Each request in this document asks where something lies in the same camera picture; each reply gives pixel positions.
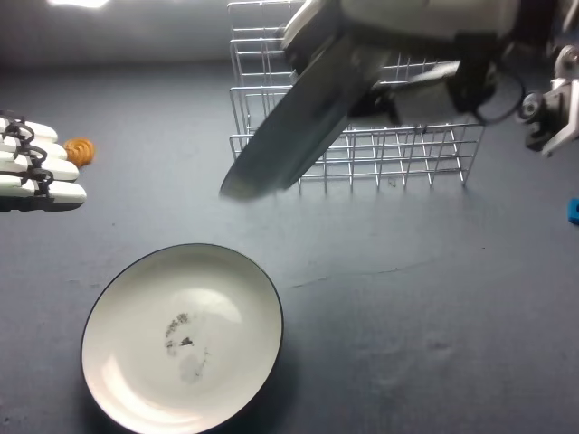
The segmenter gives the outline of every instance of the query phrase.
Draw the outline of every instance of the table surface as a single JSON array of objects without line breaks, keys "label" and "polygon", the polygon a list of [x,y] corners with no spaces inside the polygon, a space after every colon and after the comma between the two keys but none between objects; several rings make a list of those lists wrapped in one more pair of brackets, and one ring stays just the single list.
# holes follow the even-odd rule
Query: table surface
[{"label": "table surface", "polygon": [[[220,200],[228,64],[0,78],[0,105],[89,137],[78,211],[0,219],[0,432],[120,433],[86,392],[82,329],[134,260],[186,242],[258,262],[286,320],[280,362],[216,433],[579,430],[579,146],[545,160],[489,128],[468,188],[306,184]],[[546,84],[546,76],[530,80]]]}]

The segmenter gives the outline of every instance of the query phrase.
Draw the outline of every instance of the round plate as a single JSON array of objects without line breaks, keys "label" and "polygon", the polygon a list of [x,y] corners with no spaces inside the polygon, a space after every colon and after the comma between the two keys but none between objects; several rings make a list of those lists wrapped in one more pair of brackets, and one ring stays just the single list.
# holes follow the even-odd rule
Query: round plate
[{"label": "round plate", "polygon": [[121,272],[90,312],[82,370],[118,424],[148,434],[203,432],[260,390],[281,346],[275,287],[223,247],[160,250]]}]

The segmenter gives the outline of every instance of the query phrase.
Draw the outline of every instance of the plate rim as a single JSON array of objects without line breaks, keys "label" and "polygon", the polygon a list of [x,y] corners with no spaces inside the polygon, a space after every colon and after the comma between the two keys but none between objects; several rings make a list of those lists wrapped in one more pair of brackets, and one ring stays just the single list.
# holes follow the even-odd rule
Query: plate rim
[{"label": "plate rim", "polygon": [[275,360],[273,361],[273,365],[270,368],[270,371],[268,372],[267,376],[265,377],[265,380],[263,381],[263,384],[260,386],[260,388],[258,389],[258,391],[256,391],[253,396],[240,408],[238,409],[235,413],[233,413],[231,416],[229,416],[227,419],[221,421],[220,423],[218,423],[217,425],[205,429],[203,431],[197,431],[194,432],[192,431],[191,434],[203,434],[203,433],[207,433],[207,432],[213,432],[216,429],[219,429],[220,427],[222,427],[223,425],[225,425],[226,423],[230,422],[231,420],[233,420],[236,416],[242,414],[243,412],[245,412],[250,405],[253,403],[253,401],[255,400],[255,398],[260,395],[260,393],[263,391],[263,388],[265,387],[265,385],[268,383],[269,379],[271,378],[271,374],[273,373],[273,371],[276,369],[279,360],[280,360],[280,354],[281,354],[281,347],[283,344],[283,336],[284,336],[284,332],[285,332],[285,317],[283,315],[283,305],[281,304],[281,299],[280,299],[280,293],[278,292],[278,289],[276,288],[275,284],[273,283],[273,281],[271,280],[270,276],[268,275],[268,273],[265,272],[265,270],[260,267],[260,265],[255,262],[254,260],[252,260],[251,258],[245,256],[244,254],[240,253],[239,251],[235,250],[235,249],[230,249],[229,247],[224,247],[224,246],[220,246],[218,244],[211,244],[211,243],[205,243],[205,242],[189,242],[189,243],[183,243],[183,244],[175,244],[173,246],[168,246],[168,247],[164,247],[163,249],[158,249],[155,251],[152,251],[150,253],[148,253],[147,255],[133,261],[132,263],[130,263],[129,265],[127,265],[123,270],[121,270],[117,276],[114,277],[114,279],[112,279],[109,284],[100,292],[99,296],[97,297],[97,299],[95,300],[95,302],[93,303],[92,307],[90,308],[90,312],[87,316],[87,319],[84,323],[84,328],[82,329],[82,336],[81,336],[81,350],[80,350],[80,359],[81,359],[81,371],[82,371],[82,379],[84,382],[85,387],[87,388],[87,390],[89,391],[90,397],[92,398],[93,402],[97,404],[97,407],[99,408],[100,412],[102,414],[104,414],[109,420],[112,420],[114,423],[116,423],[118,426],[127,429],[130,432],[134,432],[136,434],[151,434],[150,431],[143,431],[143,432],[139,432],[139,431],[134,431],[133,429],[126,427],[125,425],[123,425],[122,423],[118,422],[117,420],[115,420],[112,416],[110,416],[99,404],[99,402],[97,401],[97,399],[95,398],[94,394],[92,393],[92,390],[89,387],[89,383],[87,381],[87,375],[85,373],[84,370],[84,363],[82,362],[82,354],[83,354],[83,350],[84,350],[84,337],[86,335],[87,332],[87,326],[89,325],[89,321],[90,318],[92,317],[92,312],[94,311],[95,307],[97,306],[97,304],[100,301],[100,298],[107,292],[107,290],[109,289],[109,287],[115,282],[115,280],[117,280],[121,275],[123,275],[125,273],[125,271],[127,271],[128,269],[132,268],[133,266],[137,265],[141,260],[144,260],[150,256],[153,256],[157,253],[160,253],[161,251],[165,251],[165,250],[170,250],[170,249],[175,249],[178,247],[216,247],[220,250],[228,250],[232,253],[235,253],[239,256],[241,256],[242,258],[245,258],[246,260],[248,260],[251,264],[253,264],[255,267],[258,268],[258,270],[263,273],[263,275],[267,278],[267,280],[270,282],[271,284],[271,288],[273,289],[273,293],[275,294],[275,297],[278,300],[278,307],[280,308],[280,321],[281,321],[281,331],[280,331],[280,345],[278,346],[278,351],[276,353],[275,356]]}]

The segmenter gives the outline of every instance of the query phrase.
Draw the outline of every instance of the metal wire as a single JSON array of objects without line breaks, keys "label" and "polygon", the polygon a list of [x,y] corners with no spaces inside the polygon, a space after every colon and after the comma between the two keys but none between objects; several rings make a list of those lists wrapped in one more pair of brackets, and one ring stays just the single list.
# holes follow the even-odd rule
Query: metal wire
[{"label": "metal wire", "polygon": [[[295,75],[280,48],[285,25],[304,0],[235,2],[227,8],[231,20],[233,77],[231,103],[237,134],[230,137],[233,157],[247,145],[261,122],[291,89]],[[394,64],[383,67],[382,81],[400,83],[441,64],[397,54]],[[379,189],[384,178],[420,176],[434,184],[437,175],[458,175],[463,184],[479,151],[484,127],[470,118],[436,126],[350,126],[299,180],[327,183],[374,179]]]}]

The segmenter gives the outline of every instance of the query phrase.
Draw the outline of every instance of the black cable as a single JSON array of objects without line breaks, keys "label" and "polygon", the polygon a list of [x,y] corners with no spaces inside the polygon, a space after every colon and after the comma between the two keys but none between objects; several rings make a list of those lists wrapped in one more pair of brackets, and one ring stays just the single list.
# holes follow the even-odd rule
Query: black cable
[{"label": "black cable", "polygon": [[518,83],[521,89],[521,95],[520,98],[517,100],[517,103],[513,106],[513,108],[509,109],[505,114],[500,115],[497,118],[491,119],[485,118],[480,114],[479,110],[477,109],[473,114],[475,118],[484,126],[498,124],[513,116],[523,105],[523,103],[525,102],[525,98],[527,97],[527,86],[525,86],[525,82],[516,72],[514,72],[511,68],[505,65],[502,61],[497,62],[497,69]]}]

